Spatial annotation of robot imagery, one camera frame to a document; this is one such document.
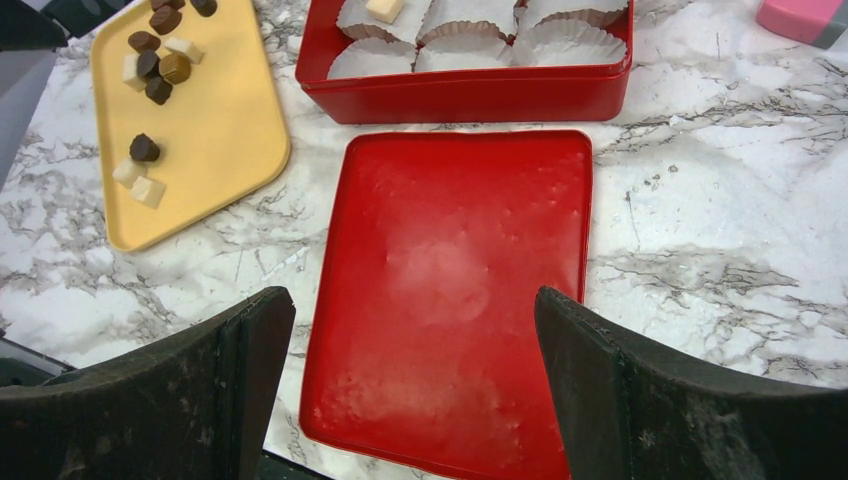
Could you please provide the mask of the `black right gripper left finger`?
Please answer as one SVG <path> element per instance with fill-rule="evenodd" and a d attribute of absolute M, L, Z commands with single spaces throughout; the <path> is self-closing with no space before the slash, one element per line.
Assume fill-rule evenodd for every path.
<path fill-rule="evenodd" d="M 5 479 L 251 479 L 296 309 L 268 287 L 162 340 L 1 391 Z"/>

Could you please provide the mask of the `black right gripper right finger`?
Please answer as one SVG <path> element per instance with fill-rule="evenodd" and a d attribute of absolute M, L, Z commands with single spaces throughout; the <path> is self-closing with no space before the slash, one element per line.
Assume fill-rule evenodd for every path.
<path fill-rule="evenodd" d="M 543 287 L 535 325 L 574 479 L 843 479 L 847 394 L 738 372 Z"/>

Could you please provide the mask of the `white chocolate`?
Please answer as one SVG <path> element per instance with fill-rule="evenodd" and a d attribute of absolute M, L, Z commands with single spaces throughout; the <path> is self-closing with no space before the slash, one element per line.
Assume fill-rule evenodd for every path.
<path fill-rule="evenodd" d="M 393 24 L 404 7 L 404 0 L 367 0 L 365 4 L 371 18 L 387 24 Z"/>

